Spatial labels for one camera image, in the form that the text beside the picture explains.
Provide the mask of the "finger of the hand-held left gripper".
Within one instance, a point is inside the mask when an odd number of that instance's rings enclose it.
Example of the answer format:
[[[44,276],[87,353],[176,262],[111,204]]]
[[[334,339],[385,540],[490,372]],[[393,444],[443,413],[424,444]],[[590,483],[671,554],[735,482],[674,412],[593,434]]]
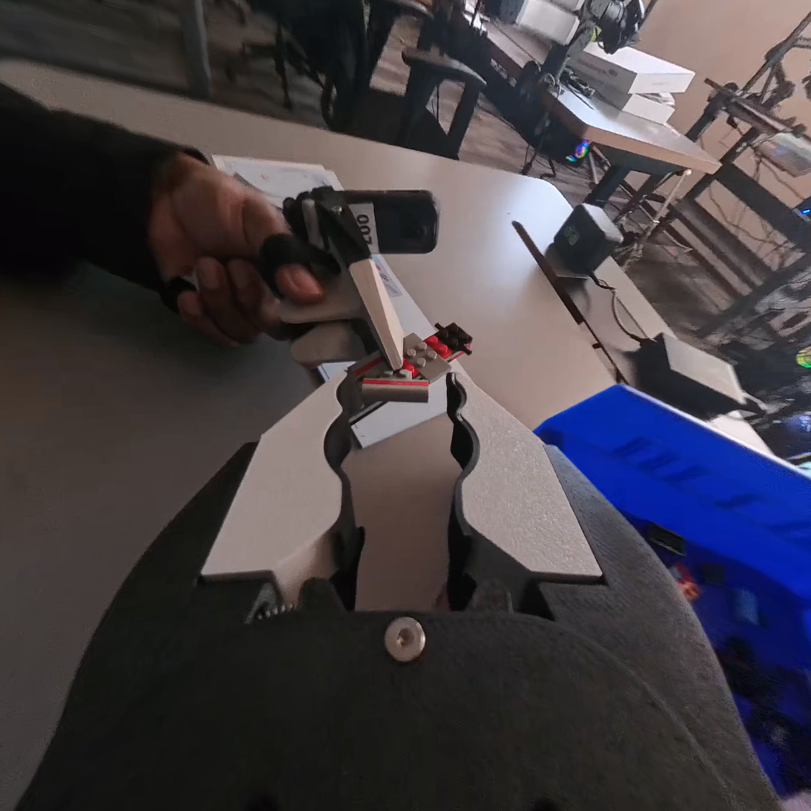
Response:
[[[391,370],[402,369],[405,333],[373,259],[351,263],[349,274],[365,307],[380,352]]]

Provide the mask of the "person's left hand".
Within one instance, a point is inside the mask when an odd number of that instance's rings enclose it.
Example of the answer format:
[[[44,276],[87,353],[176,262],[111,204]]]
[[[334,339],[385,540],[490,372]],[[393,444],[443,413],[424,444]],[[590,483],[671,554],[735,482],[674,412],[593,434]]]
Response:
[[[147,241],[182,320],[223,346],[278,331],[278,300],[257,262],[269,238],[289,234],[258,192],[184,152],[153,186]]]

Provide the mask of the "black office chair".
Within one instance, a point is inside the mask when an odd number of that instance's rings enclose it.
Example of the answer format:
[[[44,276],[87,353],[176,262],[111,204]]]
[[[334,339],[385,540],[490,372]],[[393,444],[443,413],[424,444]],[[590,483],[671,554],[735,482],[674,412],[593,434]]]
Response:
[[[410,73],[400,108],[396,145],[457,161],[486,86],[484,79],[469,66],[435,52],[409,48],[402,51],[401,58]],[[429,108],[431,98],[440,95],[445,82],[462,86],[447,131]]]

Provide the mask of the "white black robot rig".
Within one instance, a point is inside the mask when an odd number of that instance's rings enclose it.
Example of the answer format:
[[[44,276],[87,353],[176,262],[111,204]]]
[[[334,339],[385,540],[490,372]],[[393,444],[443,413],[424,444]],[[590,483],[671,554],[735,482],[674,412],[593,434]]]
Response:
[[[645,22],[643,1],[585,2],[571,42],[569,54],[579,54],[596,43],[606,54],[615,54],[639,41]]]

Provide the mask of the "brown desk with black legs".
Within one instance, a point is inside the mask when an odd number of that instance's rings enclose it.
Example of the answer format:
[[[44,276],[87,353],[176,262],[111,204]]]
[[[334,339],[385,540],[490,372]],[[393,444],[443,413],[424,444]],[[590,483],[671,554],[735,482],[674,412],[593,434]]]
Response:
[[[668,124],[624,113],[599,98],[584,99],[567,88],[542,97],[546,112],[571,135],[586,140],[608,158],[610,166],[586,202],[604,208],[630,173],[651,177],[686,170],[713,175],[719,160]]]

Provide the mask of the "long grey studded plate assembly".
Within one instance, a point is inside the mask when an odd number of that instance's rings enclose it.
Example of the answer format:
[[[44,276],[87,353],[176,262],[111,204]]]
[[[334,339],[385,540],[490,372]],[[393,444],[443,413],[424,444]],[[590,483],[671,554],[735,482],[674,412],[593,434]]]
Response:
[[[426,338],[411,333],[404,339],[404,362],[402,369],[390,371],[385,377],[405,377],[406,379],[428,380],[431,385],[444,378],[451,371],[452,362],[472,353],[473,339],[470,333],[456,323],[445,326],[437,324],[435,331]],[[383,403],[364,405],[361,402],[359,383],[353,376],[347,376],[349,392],[353,403],[361,408]]]

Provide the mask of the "grey desk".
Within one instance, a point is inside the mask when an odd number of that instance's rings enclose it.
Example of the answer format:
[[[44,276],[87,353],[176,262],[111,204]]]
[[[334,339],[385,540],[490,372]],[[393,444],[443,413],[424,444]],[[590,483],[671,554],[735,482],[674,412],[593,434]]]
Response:
[[[344,180],[430,188],[439,247],[400,266],[473,334],[471,379],[531,431],[603,375],[515,211],[564,198],[478,167],[170,96],[133,133],[203,152],[251,136],[355,150]],[[195,131],[191,125],[204,125]],[[285,346],[218,349],[93,265],[2,295],[2,792],[14,809],[780,809],[692,608],[634,528],[546,447],[603,577],[449,581],[460,467],[441,414],[343,469],[364,530],[357,599],[313,578],[201,570],[261,435],[317,388]]]

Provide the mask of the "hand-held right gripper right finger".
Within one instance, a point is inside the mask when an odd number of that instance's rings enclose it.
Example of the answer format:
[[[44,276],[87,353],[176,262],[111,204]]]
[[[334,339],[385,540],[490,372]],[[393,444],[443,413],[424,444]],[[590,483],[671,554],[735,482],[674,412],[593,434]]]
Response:
[[[603,571],[543,442],[470,378],[445,379],[451,454],[449,581],[596,583]]]

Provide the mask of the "pale blue instruction booklet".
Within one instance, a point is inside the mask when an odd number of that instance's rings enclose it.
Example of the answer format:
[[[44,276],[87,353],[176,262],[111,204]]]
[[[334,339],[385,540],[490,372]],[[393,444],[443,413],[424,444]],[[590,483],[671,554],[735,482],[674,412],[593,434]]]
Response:
[[[343,187],[330,169],[318,164],[295,161],[276,161],[226,155],[209,156],[210,162],[230,177],[257,189],[268,201],[281,207],[284,199],[303,191],[330,186]],[[390,269],[386,258],[373,255],[380,280],[386,289],[394,310],[400,319],[404,334],[426,338],[435,333],[435,327],[422,313],[400,280]],[[411,427],[433,419],[445,410],[444,389],[440,383],[431,385],[430,400],[426,404],[392,402],[378,408],[367,408],[358,414],[352,430],[362,448],[389,439]]]

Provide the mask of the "black grey power adapter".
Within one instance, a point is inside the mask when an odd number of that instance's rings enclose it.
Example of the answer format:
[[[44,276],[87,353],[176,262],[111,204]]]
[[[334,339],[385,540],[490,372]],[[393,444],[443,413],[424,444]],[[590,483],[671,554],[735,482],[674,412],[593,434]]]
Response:
[[[661,332],[630,354],[633,386],[678,411],[710,421],[733,412],[763,415],[727,361]]]

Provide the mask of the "blue storage bin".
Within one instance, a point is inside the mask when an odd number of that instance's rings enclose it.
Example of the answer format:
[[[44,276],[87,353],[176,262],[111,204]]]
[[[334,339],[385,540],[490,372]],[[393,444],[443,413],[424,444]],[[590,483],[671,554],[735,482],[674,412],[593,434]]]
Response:
[[[619,384],[534,433],[641,535],[642,523],[653,522],[784,584],[809,607],[810,670],[809,477]]]

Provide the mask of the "person's left forearm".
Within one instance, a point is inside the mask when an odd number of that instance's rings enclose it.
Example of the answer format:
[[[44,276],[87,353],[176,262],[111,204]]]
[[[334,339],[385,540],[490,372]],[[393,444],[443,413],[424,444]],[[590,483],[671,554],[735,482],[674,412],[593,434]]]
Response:
[[[1,91],[3,276],[56,277],[87,263],[155,292],[164,287],[148,246],[157,190],[196,149],[48,109]]]

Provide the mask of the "black box device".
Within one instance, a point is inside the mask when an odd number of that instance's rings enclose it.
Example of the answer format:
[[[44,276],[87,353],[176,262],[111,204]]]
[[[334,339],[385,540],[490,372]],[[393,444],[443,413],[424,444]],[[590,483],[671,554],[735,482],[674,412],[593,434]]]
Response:
[[[623,247],[624,236],[603,208],[579,204],[555,234],[563,267],[582,278],[596,278],[599,267]]]

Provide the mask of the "white flat boxes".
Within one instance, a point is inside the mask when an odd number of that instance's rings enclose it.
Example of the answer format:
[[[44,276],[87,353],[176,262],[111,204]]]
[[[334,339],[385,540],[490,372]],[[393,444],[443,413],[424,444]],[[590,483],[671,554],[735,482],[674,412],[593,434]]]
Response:
[[[657,124],[667,124],[675,112],[675,96],[685,93],[695,73],[625,46],[608,54],[591,43],[569,67],[597,96],[620,112]]]

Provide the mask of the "pile of mixed toy bricks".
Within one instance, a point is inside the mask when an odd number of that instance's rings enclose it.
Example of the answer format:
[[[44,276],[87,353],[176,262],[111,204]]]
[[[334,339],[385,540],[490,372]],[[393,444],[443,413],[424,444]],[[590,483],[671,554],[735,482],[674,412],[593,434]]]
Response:
[[[642,536],[691,603],[776,793],[809,794],[809,607],[729,554],[653,522]]]

